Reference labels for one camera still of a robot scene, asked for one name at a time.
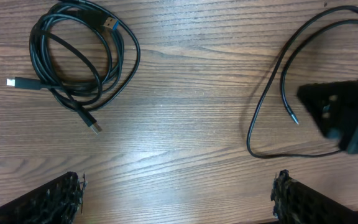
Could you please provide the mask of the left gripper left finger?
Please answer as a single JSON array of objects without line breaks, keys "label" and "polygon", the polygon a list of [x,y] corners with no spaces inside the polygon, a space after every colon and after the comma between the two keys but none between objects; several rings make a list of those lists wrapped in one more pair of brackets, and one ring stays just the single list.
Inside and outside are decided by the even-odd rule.
[{"label": "left gripper left finger", "polygon": [[67,172],[0,206],[0,223],[72,224],[82,211],[86,176]]}]

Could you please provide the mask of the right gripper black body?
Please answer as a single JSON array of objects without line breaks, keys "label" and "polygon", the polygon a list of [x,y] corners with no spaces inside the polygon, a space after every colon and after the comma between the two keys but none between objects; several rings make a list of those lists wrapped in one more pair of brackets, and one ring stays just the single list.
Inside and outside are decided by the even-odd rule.
[{"label": "right gripper black body", "polygon": [[297,97],[325,138],[337,139],[341,151],[358,154],[358,82],[307,84],[298,88]]}]

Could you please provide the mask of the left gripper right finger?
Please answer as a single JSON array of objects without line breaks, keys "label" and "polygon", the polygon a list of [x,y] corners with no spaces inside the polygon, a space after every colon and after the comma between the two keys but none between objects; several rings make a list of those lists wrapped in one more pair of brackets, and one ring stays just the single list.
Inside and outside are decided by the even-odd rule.
[{"label": "left gripper right finger", "polygon": [[274,179],[270,199],[281,224],[358,224],[358,211],[291,178],[288,170]]}]

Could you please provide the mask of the black cable staying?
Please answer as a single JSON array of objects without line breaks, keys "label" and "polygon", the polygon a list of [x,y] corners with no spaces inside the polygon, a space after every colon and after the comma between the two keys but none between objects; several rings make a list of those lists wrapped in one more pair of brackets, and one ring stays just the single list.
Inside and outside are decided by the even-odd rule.
[{"label": "black cable staying", "polygon": [[[98,71],[79,49],[52,33],[59,23],[78,24],[101,44],[104,68]],[[123,20],[91,1],[69,0],[54,4],[32,27],[29,57],[34,78],[7,78],[6,85],[24,90],[48,90],[64,108],[76,113],[99,134],[92,112],[115,99],[140,65],[140,44]]]}]

